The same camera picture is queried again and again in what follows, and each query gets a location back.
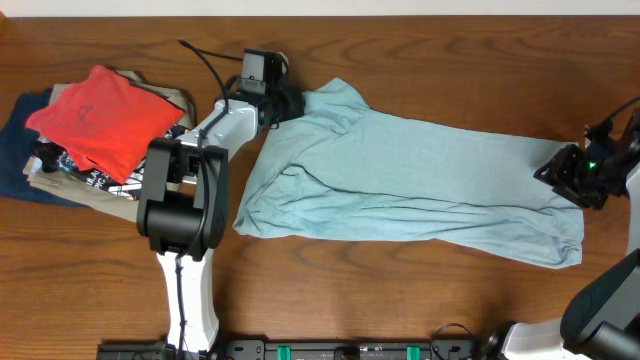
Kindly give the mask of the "light blue t-shirt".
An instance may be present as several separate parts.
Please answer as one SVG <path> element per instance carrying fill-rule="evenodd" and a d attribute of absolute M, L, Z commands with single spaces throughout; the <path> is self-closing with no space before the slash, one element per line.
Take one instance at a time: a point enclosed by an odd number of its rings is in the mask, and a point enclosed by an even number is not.
<path fill-rule="evenodd" d="M 371 109 L 333 79 L 268 133 L 234 229 L 259 238 L 439 239 L 551 269 L 582 260 L 582 210 L 534 178 L 552 140 Z"/>

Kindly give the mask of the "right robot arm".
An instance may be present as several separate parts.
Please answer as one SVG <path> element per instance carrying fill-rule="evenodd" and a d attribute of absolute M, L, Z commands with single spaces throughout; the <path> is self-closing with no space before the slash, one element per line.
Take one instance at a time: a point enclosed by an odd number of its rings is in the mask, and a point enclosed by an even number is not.
<path fill-rule="evenodd" d="M 601 209 L 610 196 L 630 201 L 625 257 L 583 288 L 562 317 L 509 322 L 474 353 L 476 359 L 639 359 L 639 114 L 620 139 L 613 119 L 585 129 L 585 148 L 570 145 L 534 176 L 581 208 Z"/>

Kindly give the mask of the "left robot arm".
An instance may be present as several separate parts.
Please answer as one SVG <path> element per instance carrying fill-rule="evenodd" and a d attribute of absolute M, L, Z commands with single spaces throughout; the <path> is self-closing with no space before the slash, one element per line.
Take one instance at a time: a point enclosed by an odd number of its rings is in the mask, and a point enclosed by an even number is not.
<path fill-rule="evenodd" d="M 304 107 L 296 86 L 227 90 L 193 130 L 150 143 L 136 225 L 165 276 L 164 358 L 205 359 L 214 347 L 213 255 L 227 225 L 230 160 L 263 129 L 301 117 Z"/>

